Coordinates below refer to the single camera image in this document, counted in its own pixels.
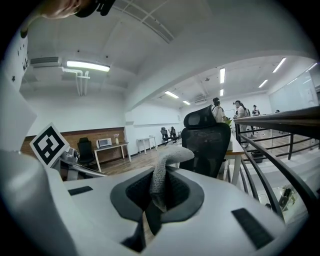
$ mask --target wooden desk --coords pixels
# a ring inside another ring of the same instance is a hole
[[[234,168],[233,168],[233,176],[232,176],[231,183],[236,186],[239,179],[239,173],[240,173],[241,155],[244,155],[245,152],[233,134],[231,134],[231,140],[232,140],[232,150],[226,152],[225,159],[228,159],[228,160],[234,159]]]
[[[99,172],[101,173],[100,163],[99,163],[99,159],[98,159],[98,155],[97,155],[98,151],[109,150],[109,149],[114,149],[114,148],[121,147],[122,158],[124,159],[125,155],[124,155],[123,146],[126,146],[126,149],[128,151],[128,144],[129,144],[129,142],[125,142],[125,143],[120,143],[120,144],[114,144],[114,145],[111,145],[111,146],[103,146],[103,147],[100,147],[100,148],[96,149],[94,151],[94,155],[95,155],[96,164],[98,165]],[[128,151],[128,157],[129,157],[129,161],[131,162],[131,156],[129,154],[129,151]]]
[[[137,144],[137,146],[138,146],[139,153],[140,153],[139,142],[143,142],[144,153],[147,154],[146,144],[145,144],[145,141],[146,141],[146,140],[149,141],[149,148],[150,148],[150,150],[151,150],[150,139],[154,139],[155,150],[158,150],[158,146],[157,146],[157,143],[156,143],[156,137],[155,137],[155,136],[146,137],[146,138],[137,138],[137,139],[136,139],[136,144]]]

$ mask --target black mesh chair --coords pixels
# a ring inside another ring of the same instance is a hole
[[[230,127],[216,122],[211,106],[189,113],[183,124],[182,146],[191,150],[194,158],[179,167],[216,178],[229,146]]]
[[[80,164],[89,164],[95,160],[95,155],[92,152],[91,141],[87,137],[80,138],[78,142],[78,149],[80,153],[79,163]]]
[[[168,143],[168,140],[170,139],[168,136],[168,131],[166,130],[165,127],[161,128],[161,134],[162,134],[162,140],[166,142],[166,144]]]
[[[174,141],[173,143],[177,142],[178,137],[176,134],[176,129],[173,126],[171,127],[170,137],[171,137],[171,140]]]

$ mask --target metal railing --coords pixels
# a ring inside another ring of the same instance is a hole
[[[279,217],[281,217],[282,219],[284,218],[280,204],[275,196],[275,193],[272,190],[272,187],[268,182],[266,176],[261,171],[261,168],[256,162],[257,160],[268,159],[291,183],[291,185],[299,194],[303,203],[305,204],[308,213],[309,214],[312,213],[315,209],[316,200],[317,200],[315,194],[309,188],[309,186],[290,167],[288,167],[281,159],[279,159],[279,157],[288,155],[288,160],[290,160],[292,157],[292,154],[294,153],[307,150],[315,146],[319,147],[319,142],[318,142],[307,147],[293,150],[293,145],[295,144],[306,142],[311,139],[317,139],[317,140],[320,139],[320,132],[319,132],[320,106],[296,110],[296,111],[281,112],[276,114],[239,118],[239,119],[235,119],[234,122],[235,122],[235,132],[236,132],[237,141],[240,144],[249,143],[251,146],[255,148],[251,150],[246,150],[245,148],[243,148],[247,159],[241,160],[241,164],[246,174],[246,178],[250,185],[253,197],[259,200],[257,189],[255,187],[252,176],[248,170],[248,167],[246,166],[245,161],[250,161],[250,163],[252,164],[257,176],[259,177],[265,189],[265,192],[267,194],[268,200],[271,205],[271,209]],[[241,131],[240,125],[256,126],[256,127],[260,127],[260,129]],[[270,129],[287,132],[288,134],[282,134],[282,135],[273,136],[269,138],[259,138],[259,139],[250,139],[244,135],[245,133],[266,131]],[[299,141],[294,141],[294,135],[302,135],[308,138],[301,139]],[[290,136],[290,142],[282,145],[276,145],[276,146],[264,148],[263,146],[257,143],[261,141],[274,140],[274,139],[279,139],[279,138],[289,137],[289,136]],[[286,153],[274,155],[268,151],[268,150],[287,147],[287,146],[289,146],[289,150]],[[254,152],[254,151],[260,152],[263,155],[263,157],[253,158],[253,156],[251,155],[251,152]],[[247,184],[245,181],[245,175],[242,169],[240,169],[240,176],[242,179],[244,192],[248,194],[249,193],[248,187],[247,187]]]

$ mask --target chair headrest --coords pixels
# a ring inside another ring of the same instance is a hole
[[[85,138],[80,138],[79,139],[79,143],[83,143],[83,142],[89,142],[88,138],[85,137]]]
[[[212,105],[187,114],[183,120],[184,126],[189,129],[215,126],[217,122],[212,115],[211,107]]]

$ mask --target wooden wall panel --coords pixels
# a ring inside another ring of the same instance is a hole
[[[119,134],[119,143],[125,142],[125,128],[117,127],[117,128],[106,128],[106,129],[93,129],[93,130],[77,130],[77,131],[67,131],[62,132],[62,136],[65,140],[70,144],[71,148],[75,148],[78,152],[78,142],[80,138],[87,137],[89,141],[92,142],[92,151],[97,149],[96,141],[98,139],[106,139],[111,138],[112,145],[116,144],[116,140],[114,134]],[[36,157],[33,150],[31,149],[29,143],[33,140],[35,136],[28,136],[24,139],[24,142],[21,147],[21,152]],[[123,147],[124,155],[128,155],[127,147]],[[108,150],[99,151],[97,153],[99,162],[107,162],[122,158],[121,148],[111,148]]]

